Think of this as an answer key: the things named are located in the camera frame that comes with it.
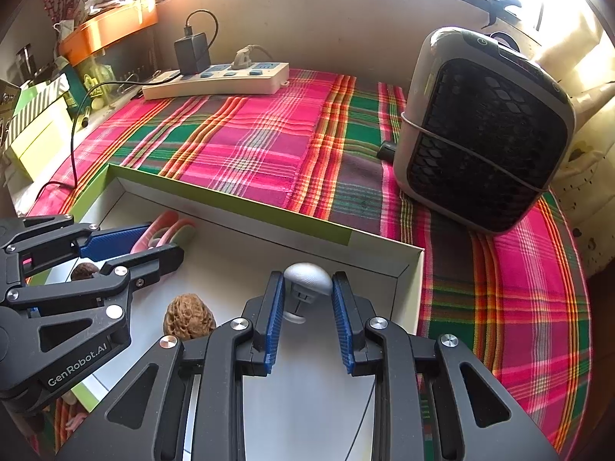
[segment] green box edge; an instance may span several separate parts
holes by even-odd
[[[77,198],[70,210],[76,222],[79,222],[85,216],[85,213],[94,204],[94,201],[116,178],[130,180],[131,182],[151,187],[161,192],[168,192],[191,201],[218,207],[231,213],[342,244],[343,246],[349,244],[352,235],[352,229],[332,222],[116,164],[109,164],[104,167]],[[46,271],[33,276],[30,280],[30,285],[43,285],[47,281],[48,275],[49,271]],[[98,399],[94,397],[83,383],[75,385],[72,391],[81,405],[90,413],[99,404]]]

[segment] white cable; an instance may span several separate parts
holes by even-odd
[[[449,140],[447,138],[442,137],[441,135],[438,135],[437,133],[434,133],[432,131],[429,131],[426,128],[423,128],[422,126],[419,126],[416,123],[413,123],[412,121],[410,121],[404,112],[402,112],[402,119],[408,123],[410,126],[412,126],[412,128],[417,129],[418,131],[429,135],[430,137],[435,138],[436,140],[439,140],[445,144],[448,144],[449,146],[453,146],[456,149],[462,150],[463,152],[465,152],[466,154],[469,154],[470,156],[474,156],[475,158],[480,159],[481,161],[483,161],[484,163],[489,164],[491,167],[497,169],[498,171],[501,171],[502,173],[504,173],[505,175],[508,175],[510,178],[512,178],[515,182],[521,184],[524,187],[527,187],[528,189],[531,189],[534,192],[540,192],[541,194],[543,192],[548,191],[548,189],[540,189],[538,187],[534,187],[532,184],[528,184],[527,182],[525,182],[524,180],[521,180],[519,177],[513,175],[511,172],[509,172],[507,169],[504,169],[502,166],[500,166],[499,164],[494,163],[491,160],[488,160],[486,157],[480,155],[478,152],[474,152],[472,149],[468,149],[467,147],[464,146],[460,146],[458,143],[453,142],[452,140]]]
[[[237,54],[235,55],[235,60],[233,60],[233,63],[231,64],[231,69],[248,69],[248,67],[254,64],[250,59],[250,53],[253,50],[260,50],[269,58],[270,61],[273,61],[273,57],[271,56],[271,54],[262,46],[248,45],[237,51]]]

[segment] mug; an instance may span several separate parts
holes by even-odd
[[[64,41],[66,37],[75,30],[75,20],[67,19],[65,21],[56,22],[53,28],[60,34],[60,41]]]

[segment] orange container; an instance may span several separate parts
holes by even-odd
[[[58,51],[72,66],[77,66],[101,48],[156,22],[155,0],[137,0],[84,22],[59,44]]]

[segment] power strip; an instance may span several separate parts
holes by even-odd
[[[247,69],[231,69],[231,64],[211,66],[201,74],[180,76],[164,83],[143,87],[146,100],[192,95],[271,95],[288,81],[288,63],[256,63]],[[162,81],[177,71],[162,73]]]

